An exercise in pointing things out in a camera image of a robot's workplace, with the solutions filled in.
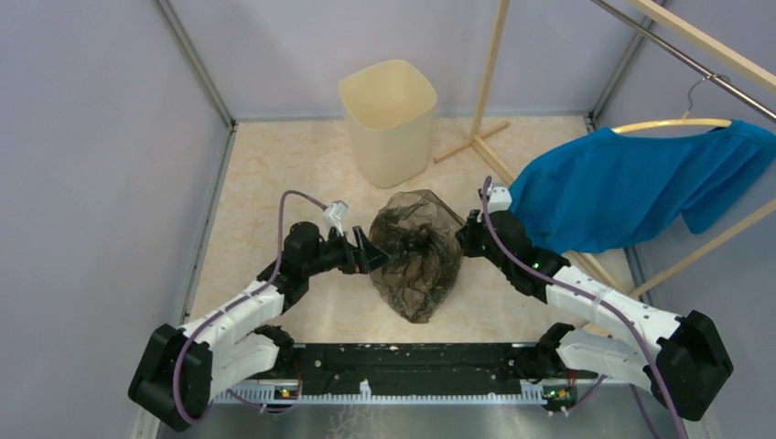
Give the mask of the dark translucent trash bag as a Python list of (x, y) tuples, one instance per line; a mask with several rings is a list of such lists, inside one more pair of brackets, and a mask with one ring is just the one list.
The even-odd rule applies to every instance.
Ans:
[(451, 294), (463, 261), (465, 220), (429, 189), (394, 193), (369, 230), (390, 256), (370, 274), (382, 300), (411, 324), (426, 324)]

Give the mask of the cream plastic trash bin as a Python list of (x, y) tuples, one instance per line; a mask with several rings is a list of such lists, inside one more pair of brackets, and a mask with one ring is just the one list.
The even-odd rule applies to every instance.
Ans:
[(355, 161), (378, 188), (396, 187), (431, 160), (437, 92), (411, 63), (388, 59), (339, 83)]

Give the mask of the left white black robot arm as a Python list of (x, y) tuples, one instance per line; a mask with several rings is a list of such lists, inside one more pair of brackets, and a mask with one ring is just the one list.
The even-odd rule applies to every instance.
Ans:
[(327, 236), (309, 221), (295, 223), (281, 251), (234, 298), (179, 327), (163, 324), (145, 347), (128, 388), (129, 399), (177, 432), (198, 423), (213, 399), (253, 375), (282, 378), (293, 367), (288, 336), (269, 329), (309, 290), (311, 277), (339, 271), (369, 274), (390, 255), (353, 228), (355, 241), (330, 228)]

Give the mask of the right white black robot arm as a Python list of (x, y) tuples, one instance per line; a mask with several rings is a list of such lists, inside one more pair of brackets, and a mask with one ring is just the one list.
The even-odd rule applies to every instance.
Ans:
[(465, 256), (489, 261), (517, 292), (607, 331), (599, 336), (552, 325), (536, 352), (539, 370), (549, 377), (574, 369), (626, 381), (673, 407), (681, 419), (697, 422), (732, 375), (709, 316), (696, 310), (677, 315), (598, 282), (565, 257), (534, 246), (506, 210), (471, 210), (457, 238)]

